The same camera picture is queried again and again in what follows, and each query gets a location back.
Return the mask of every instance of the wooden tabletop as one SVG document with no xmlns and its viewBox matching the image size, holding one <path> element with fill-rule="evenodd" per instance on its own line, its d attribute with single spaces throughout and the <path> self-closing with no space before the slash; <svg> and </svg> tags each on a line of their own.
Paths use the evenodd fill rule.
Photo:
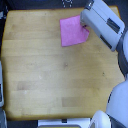
<svg viewBox="0 0 128 128">
<path fill-rule="evenodd" d="M 87 42 L 61 47 L 59 20 L 82 10 L 8 13 L 1 55 L 8 119 L 92 117 L 105 111 L 112 88 L 124 81 L 117 52 L 90 28 Z"/>
</svg>

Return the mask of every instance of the wooden table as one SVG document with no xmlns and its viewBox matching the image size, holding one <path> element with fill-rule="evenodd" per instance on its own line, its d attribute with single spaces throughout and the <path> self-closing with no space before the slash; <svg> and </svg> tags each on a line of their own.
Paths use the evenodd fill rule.
<svg viewBox="0 0 128 128">
<path fill-rule="evenodd" d="M 112 88 L 124 80 L 117 52 L 90 28 L 86 43 L 61 47 L 59 20 L 82 10 L 8 13 L 1 55 L 8 119 L 92 117 L 105 111 Z"/>
</svg>

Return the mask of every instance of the pink cloth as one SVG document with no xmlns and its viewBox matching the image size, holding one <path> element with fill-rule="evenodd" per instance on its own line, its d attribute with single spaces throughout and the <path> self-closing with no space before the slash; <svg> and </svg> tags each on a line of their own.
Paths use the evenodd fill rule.
<svg viewBox="0 0 128 128">
<path fill-rule="evenodd" d="M 89 36 L 89 31 L 80 25 L 80 15 L 61 19 L 60 30 L 62 46 L 83 43 Z"/>
</svg>

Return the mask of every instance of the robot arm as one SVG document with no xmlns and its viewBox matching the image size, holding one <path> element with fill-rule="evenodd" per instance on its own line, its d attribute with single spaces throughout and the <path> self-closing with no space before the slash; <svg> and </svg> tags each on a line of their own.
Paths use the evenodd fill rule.
<svg viewBox="0 0 128 128">
<path fill-rule="evenodd" d="M 82 26 L 90 26 L 111 51 L 116 50 L 125 25 L 102 0 L 89 0 L 80 18 Z"/>
<path fill-rule="evenodd" d="M 88 0 L 80 22 L 90 26 L 111 51 L 117 50 L 118 64 L 125 77 L 125 82 L 110 94 L 106 113 L 96 112 L 89 128 L 128 128 L 128 29 L 102 0 Z"/>
</svg>

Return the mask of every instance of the gray floor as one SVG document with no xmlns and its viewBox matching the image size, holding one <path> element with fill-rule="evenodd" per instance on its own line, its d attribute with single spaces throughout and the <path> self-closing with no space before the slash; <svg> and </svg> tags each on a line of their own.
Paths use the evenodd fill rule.
<svg viewBox="0 0 128 128">
<path fill-rule="evenodd" d="M 38 8 L 63 8 L 62 1 L 59 0 L 48 0 L 49 2 L 46 2 L 44 4 L 39 4 L 41 0 L 13 0 L 14 3 L 10 3 L 10 5 L 14 8 L 12 9 L 38 9 Z M 128 26 L 128 0 L 104 0 L 108 5 L 117 5 L 119 8 L 119 12 L 121 15 L 121 19 L 125 22 L 125 24 Z M 72 7 L 84 7 L 86 0 L 74 0 Z M 0 33 L 3 33 L 3 27 L 4 27 L 4 21 L 0 22 Z M 36 128 L 37 127 L 37 121 L 8 121 L 8 128 Z"/>
</svg>

